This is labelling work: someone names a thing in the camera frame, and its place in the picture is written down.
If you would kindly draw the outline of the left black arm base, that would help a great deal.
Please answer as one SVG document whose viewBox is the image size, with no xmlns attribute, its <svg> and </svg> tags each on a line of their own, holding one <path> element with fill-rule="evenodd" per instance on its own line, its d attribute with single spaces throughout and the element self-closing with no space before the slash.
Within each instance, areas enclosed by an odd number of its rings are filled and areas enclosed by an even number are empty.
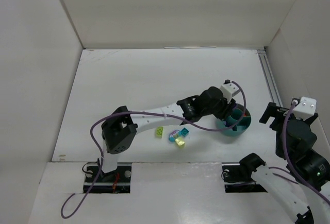
<svg viewBox="0 0 330 224">
<path fill-rule="evenodd" d="M 89 193 L 91 194 L 129 194 L 131 182 L 131 164 L 119 164 L 116 170 L 109 173 L 101 173 Z M 86 193 L 91 186 L 98 166 L 86 163 L 82 167 L 85 174 L 83 192 Z"/>
</svg>

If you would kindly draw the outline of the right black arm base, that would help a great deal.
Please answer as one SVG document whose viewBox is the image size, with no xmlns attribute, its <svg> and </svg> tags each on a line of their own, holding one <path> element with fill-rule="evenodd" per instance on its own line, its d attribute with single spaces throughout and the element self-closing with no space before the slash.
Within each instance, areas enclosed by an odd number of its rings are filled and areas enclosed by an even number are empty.
<svg viewBox="0 0 330 224">
<path fill-rule="evenodd" d="M 223 163 L 221 178 L 226 193 L 266 193 L 267 191 L 251 177 L 244 174 L 239 163 Z"/>
</svg>

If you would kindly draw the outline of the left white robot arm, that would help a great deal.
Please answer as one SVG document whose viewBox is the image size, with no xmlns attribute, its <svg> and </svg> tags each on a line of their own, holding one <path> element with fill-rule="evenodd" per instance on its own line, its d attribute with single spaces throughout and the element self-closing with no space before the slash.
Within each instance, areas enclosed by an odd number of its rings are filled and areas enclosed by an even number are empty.
<svg viewBox="0 0 330 224">
<path fill-rule="evenodd" d="M 127 106 L 118 107 L 101 124 L 105 151 L 120 154 L 131 146 L 137 134 L 160 126 L 194 124 L 209 115 L 224 120 L 232 114 L 236 106 L 234 96 L 239 92 L 233 83 L 225 83 L 156 109 L 130 111 Z"/>
</svg>

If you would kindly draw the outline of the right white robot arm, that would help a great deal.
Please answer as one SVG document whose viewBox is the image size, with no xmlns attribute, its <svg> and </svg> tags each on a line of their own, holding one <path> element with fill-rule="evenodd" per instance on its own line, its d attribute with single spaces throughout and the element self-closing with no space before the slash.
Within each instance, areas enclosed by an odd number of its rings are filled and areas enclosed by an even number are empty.
<svg viewBox="0 0 330 224">
<path fill-rule="evenodd" d="M 286 161 L 306 202 L 287 189 L 257 154 L 239 162 L 244 177 L 261 185 L 293 223 L 329 223 L 329 161 L 313 150 L 317 136 L 310 127 L 318 118 L 316 103 L 309 97 L 294 98 L 287 109 L 271 102 L 259 120 L 265 124 L 274 119 L 270 128 L 276 132 L 275 153 Z"/>
</svg>

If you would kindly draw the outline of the pale yellow lego brick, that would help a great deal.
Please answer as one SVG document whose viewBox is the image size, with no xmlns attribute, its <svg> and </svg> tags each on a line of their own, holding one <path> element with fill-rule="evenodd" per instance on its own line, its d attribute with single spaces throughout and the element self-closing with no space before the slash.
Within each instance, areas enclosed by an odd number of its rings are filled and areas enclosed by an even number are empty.
<svg viewBox="0 0 330 224">
<path fill-rule="evenodd" d="M 175 143 L 177 144 L 177 146 L 179 148 L 184 148 L 185 146 L 185 141 L 181 138 L 181 137 L 178 137 L 176 140 L 175 140 Z"/>
</svg>

